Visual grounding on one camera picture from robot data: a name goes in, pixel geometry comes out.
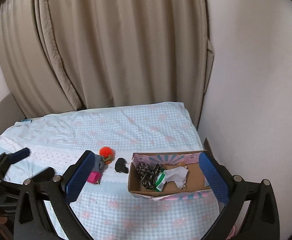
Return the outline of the grey soft cloth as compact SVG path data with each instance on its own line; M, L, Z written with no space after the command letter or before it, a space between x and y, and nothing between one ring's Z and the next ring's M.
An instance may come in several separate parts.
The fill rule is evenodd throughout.
M95 154L94 157L95 157L95 163L94 163L94 167L92 171L102 173L105 167L105 161L103 161L103 158L101 155Z

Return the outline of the orange pompom toy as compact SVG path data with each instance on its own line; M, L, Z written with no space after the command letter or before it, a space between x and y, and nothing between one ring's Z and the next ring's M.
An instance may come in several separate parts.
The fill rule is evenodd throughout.
M107 146L104 146L99 150L99 155L107 165L111 164L115 158L114 150Z

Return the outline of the small black soft object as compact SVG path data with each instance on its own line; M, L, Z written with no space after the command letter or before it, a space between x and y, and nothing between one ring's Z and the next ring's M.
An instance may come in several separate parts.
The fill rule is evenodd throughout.
M118 158L116 160L115 171L117 173L124 173L124 174L128 174L129 173L129 169L126 166L126 160L124 158Z

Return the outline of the white cloth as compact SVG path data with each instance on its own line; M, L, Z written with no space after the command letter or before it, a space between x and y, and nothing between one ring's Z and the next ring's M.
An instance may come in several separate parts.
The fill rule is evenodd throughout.
M166 174L166 182L174 182L178 189L181 189L186 184L188 169L179 166L169 170L164 170Z

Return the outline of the black patterned cloth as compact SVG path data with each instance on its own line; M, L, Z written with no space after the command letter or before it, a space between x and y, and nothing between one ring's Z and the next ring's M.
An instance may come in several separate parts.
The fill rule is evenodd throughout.
M158 175L164 170L162 164L149 165L141 162L136 168L137 178L141 181L143 187L148 190L156 189Z

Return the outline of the light blue checked bedspread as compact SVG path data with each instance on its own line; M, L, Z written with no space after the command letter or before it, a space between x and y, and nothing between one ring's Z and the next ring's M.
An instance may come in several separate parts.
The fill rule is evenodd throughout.
M84 153L108 146L130 161L134 153L203 149L182 103L91 109L16 122L0 135L0 154L30 149L5 180L21 184L47 167L63 174ZM178 200L136 198L128 175L110 165L97 185L86 183L71 208L94 239L201 239L219 215L211 190Z

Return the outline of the green white packet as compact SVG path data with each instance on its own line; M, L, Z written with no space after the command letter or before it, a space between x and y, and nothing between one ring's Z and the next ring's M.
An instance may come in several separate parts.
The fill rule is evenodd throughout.
M157 192L162 192L166 183L166 174L162 171L158 174L156 182L155 182L155 190Z

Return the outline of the pink patterned cardboard box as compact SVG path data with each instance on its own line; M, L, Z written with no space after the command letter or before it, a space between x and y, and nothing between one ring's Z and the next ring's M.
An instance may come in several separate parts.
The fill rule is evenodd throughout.
M209 184L200 168L203 150L167 153L135 153L132 156L128 191L154 201L196 199Z

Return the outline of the beige curtain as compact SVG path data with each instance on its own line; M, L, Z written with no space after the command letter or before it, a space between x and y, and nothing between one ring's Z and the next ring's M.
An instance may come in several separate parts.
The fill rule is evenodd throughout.
M28 118L182 102L200 121L206 0L3 0L0 65Z

